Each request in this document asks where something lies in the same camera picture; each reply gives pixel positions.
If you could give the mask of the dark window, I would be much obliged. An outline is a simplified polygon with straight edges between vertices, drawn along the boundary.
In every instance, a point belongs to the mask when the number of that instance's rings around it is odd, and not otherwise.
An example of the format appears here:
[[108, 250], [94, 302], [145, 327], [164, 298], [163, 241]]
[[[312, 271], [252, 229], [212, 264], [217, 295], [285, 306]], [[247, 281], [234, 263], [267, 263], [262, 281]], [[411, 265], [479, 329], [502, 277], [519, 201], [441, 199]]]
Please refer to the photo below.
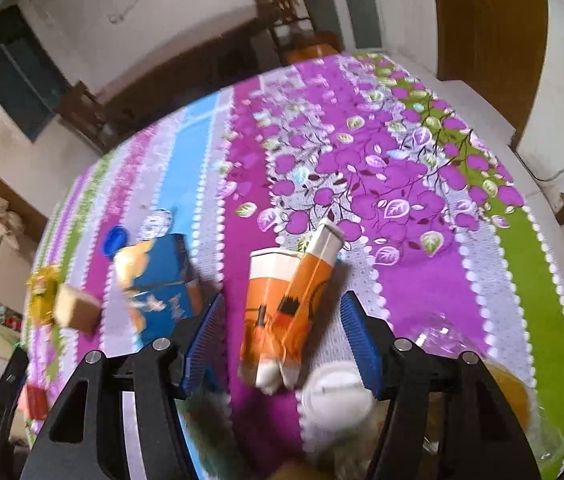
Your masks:
[[0, 11], [0, 106], [29, 141], [37, 140], [69, 89], [18, 6]]

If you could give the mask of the blue milk carton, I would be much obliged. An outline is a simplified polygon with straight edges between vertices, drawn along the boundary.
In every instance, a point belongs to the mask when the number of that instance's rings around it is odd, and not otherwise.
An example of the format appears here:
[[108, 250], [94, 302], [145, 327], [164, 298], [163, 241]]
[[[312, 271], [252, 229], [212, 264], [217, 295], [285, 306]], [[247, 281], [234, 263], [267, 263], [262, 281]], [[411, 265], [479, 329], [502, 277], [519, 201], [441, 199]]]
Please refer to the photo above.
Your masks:
[[141, 347], [203, 310], [200, 282], [179, 233], [119, 249], [114, 269]]

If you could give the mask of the white round lid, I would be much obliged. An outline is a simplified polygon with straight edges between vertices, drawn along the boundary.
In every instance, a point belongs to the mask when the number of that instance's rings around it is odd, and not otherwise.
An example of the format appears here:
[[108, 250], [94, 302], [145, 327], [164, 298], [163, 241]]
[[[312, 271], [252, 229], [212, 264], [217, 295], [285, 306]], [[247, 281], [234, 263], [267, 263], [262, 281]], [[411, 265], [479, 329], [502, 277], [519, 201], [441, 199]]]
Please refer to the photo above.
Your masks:
[[313, 370], [300, 393], [300, 420], [326, 431], [360, 426], [375, 406], [373, 393], [363, 385], [357, 365], [334, 361]]

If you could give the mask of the wooden chair right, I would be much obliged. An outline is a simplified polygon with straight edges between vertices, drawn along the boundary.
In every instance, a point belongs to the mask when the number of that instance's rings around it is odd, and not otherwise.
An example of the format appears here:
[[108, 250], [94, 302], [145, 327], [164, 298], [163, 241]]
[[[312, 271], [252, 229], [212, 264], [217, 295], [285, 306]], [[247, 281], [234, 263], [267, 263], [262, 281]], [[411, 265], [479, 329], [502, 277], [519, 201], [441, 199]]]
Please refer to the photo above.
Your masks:
[[305, 0], [254, 0], [282, 65], [342, 52], [335, 32], [318, 29]]

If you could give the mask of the small orange white carton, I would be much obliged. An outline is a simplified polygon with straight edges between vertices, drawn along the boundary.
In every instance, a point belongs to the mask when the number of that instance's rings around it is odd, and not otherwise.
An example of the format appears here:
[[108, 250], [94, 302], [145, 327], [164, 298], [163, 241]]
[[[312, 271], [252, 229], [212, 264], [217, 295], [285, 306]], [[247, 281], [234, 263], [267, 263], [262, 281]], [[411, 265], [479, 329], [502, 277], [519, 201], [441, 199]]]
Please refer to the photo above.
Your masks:
[[293, 389], [322, 296], [343, 248], [343, 231], [323, 220], [304, 252], [282, 248], [250, 254], [239, 378], [272, 396]]

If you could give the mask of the blue bottle cap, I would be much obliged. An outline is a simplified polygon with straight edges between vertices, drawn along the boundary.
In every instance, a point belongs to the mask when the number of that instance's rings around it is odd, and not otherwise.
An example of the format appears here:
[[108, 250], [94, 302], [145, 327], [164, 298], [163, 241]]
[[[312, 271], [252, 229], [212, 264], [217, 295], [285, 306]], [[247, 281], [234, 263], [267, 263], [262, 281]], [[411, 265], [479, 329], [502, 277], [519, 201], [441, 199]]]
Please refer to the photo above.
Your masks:
[[112, 226], [111, 229], [105, 233], [101, 245], [102, 254], [108, 260], [112, 261], [117, 252], [127, 246], [128, 240], [129, 233], [124, 226], [121, 226], [120, 224]]

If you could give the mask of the round dark wooden table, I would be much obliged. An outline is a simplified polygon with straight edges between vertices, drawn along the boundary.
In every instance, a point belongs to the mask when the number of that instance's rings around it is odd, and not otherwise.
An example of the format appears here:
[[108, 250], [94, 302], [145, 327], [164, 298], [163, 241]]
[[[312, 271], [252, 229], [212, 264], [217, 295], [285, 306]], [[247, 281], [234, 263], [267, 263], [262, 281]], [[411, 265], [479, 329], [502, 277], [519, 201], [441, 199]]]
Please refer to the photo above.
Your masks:
[[98, 93], [108, 122], [139, 130], [202, 96], [261, 71], [253, 40], [266, 22], [247, 6], [179, 32]]

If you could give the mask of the brown wooden door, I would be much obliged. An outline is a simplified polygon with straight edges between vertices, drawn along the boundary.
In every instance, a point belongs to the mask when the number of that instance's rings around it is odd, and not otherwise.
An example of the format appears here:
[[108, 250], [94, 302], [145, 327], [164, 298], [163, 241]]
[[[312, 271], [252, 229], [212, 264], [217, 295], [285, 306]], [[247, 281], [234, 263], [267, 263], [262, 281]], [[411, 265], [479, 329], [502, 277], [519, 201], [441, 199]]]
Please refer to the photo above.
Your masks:
[[514, 128], [520, 144], [538, 91], [548, 0], [435, 0], [437, 76], [468, 84]]

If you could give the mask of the red paper box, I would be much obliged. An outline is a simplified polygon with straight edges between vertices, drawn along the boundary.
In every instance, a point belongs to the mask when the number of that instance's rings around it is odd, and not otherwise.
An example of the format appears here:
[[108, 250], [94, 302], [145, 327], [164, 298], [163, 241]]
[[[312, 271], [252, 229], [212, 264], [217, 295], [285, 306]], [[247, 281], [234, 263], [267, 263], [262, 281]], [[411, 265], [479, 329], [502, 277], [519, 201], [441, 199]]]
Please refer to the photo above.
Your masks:
[[29, 382], [23, 387], [18, 408], [31, 420], [45, 420], [49, 413], [47, 391]]

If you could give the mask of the green knitted cloth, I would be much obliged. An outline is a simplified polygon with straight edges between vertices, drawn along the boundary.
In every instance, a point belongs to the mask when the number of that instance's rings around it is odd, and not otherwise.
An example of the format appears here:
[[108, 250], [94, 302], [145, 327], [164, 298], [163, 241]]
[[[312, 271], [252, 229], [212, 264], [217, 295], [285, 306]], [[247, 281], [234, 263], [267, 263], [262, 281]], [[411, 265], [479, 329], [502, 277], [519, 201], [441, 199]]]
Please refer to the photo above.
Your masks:
[[177, 402], [184, 440], [200, 479], [235, 479], [241, 471], [224, 406], [213, 394]]

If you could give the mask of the gold foil wrapped candy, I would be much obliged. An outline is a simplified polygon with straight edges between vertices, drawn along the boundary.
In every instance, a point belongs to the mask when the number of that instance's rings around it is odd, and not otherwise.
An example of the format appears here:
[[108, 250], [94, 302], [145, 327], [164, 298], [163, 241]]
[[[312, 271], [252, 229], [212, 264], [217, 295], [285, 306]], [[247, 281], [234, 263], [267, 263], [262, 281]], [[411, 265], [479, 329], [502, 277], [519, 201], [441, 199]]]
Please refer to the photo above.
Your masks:
[[30, 274], [27, 281], [28, 316], [33, 326], [41, 327], [53, 323], [53, 310], [60, 277], [60, 267], [56, 264], [42, 266]]

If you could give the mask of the transparent round lid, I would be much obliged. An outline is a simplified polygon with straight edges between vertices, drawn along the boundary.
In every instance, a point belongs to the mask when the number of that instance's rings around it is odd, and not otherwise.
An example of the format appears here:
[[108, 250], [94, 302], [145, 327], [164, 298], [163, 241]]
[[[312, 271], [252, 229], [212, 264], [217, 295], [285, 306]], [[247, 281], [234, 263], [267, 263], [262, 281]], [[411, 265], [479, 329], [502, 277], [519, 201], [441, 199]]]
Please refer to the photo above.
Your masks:
[[152, 240], [162, 237], [170, 232], [171, 226], [172, 212], [165, 208], [154, 209], [140, 225], [139, 240]]

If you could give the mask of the white glass double door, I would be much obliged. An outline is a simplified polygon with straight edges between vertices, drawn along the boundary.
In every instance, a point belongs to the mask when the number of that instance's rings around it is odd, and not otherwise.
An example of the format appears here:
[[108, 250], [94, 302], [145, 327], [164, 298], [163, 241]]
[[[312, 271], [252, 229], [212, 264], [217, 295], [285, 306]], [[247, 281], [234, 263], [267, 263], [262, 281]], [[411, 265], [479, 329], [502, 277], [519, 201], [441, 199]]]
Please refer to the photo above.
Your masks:
[[384, 48], [378, 0], [304, 0], [314, 24], [335, 32], [344, 51]]

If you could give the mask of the wooden chair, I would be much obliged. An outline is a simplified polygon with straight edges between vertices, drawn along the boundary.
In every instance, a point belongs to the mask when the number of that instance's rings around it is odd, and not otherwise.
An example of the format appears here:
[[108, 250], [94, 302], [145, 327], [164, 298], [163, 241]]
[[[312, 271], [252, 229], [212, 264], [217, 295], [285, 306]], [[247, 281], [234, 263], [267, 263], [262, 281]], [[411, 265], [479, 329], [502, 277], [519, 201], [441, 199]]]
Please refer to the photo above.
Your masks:
[[254, 0], [282, 65], [342, 52], [335, 32], [318, 29], [305, 0]]
[[81, 80], [62, 96], [56, 114], [102, 154], [120, 143], [119, 135], [108, 122], [103, 105]]

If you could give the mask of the wooden chair left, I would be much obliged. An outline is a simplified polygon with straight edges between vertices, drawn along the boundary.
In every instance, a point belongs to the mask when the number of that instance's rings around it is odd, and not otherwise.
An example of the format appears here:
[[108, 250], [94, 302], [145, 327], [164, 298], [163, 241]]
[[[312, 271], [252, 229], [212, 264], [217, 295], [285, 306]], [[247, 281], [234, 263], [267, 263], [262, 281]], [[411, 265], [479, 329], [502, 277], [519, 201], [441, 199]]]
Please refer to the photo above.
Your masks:
[[103, 105], [81, 80], [62, 96], [56, 114], [102, 154], [120, 143], [119, 135], [108, 122]]

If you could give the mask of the purple floral striped tablecloth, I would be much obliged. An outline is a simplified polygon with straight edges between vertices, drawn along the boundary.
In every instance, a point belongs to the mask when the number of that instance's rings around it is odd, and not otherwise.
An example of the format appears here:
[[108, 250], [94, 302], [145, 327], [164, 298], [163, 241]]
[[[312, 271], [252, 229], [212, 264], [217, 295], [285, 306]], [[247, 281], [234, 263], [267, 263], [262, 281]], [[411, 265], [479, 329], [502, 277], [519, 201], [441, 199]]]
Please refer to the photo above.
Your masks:
[[234, 84], [136, 133], [56, 204], [34, 267], [102, 304], [92, 334], [28, 313], [28, 380], [54, 402], [79, 360], [141, 347], [102, 247], [138, 240], [171, 213], [194, 269], [227, 295], [226, 348], [239, 362], [248, 257], [304, 250], [322, 220], [345, 235], [332, 283], [405, 333], [446, 318], [530, 390], [537, 444], [564, 467], [564, 283], [510, 172], [458, 113], [378, 53], [333, 55]]

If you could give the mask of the brown bread in plastic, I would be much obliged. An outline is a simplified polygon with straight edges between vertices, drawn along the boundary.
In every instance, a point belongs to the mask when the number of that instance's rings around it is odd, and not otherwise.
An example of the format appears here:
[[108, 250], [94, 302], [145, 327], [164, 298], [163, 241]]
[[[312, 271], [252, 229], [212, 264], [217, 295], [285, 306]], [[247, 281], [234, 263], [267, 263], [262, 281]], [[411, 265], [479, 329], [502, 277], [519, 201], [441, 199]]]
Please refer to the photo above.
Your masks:
[[556, 464], [559, 455], [564, 452], [564, 438], [548, 421], [536, 392], [529, 385], [480, 350], [441, 313], [423, 312], [410, 316], [404, 321], [404, 336], [434, 356], [454, 359], [465, 351], [478, 354], [525, 431], [540, 471], [547, 472], [550, 466]]

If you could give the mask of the yellow sponge cube far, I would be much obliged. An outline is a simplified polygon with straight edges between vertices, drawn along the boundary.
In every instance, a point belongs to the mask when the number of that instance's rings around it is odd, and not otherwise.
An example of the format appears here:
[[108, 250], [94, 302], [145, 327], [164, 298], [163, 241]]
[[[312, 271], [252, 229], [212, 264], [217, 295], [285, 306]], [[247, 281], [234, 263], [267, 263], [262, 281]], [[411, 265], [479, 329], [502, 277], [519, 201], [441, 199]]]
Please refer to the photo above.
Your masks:
[[61, 327], [93, 335], [101, 317], [102, 302], [67, 284], [61, 284], [55, 296], [53, 317]]

